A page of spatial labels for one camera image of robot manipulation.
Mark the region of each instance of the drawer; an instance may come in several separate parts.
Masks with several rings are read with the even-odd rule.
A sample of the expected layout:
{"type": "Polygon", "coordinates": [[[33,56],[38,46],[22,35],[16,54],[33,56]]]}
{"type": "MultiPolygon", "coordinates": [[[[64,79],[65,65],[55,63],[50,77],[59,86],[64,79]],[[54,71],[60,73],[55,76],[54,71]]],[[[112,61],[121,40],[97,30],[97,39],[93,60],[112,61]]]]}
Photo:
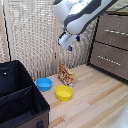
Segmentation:
{"type": "Polygon", "coordinates": [[[128,51],[95,42],[90,63],[128,80],[128,51]]]}
{"type": "Polygon", "coordinates": [[[128,16],[101,16],[99,19],[95,40],[98,42],[128,50],[127,23],[128,16]]]}

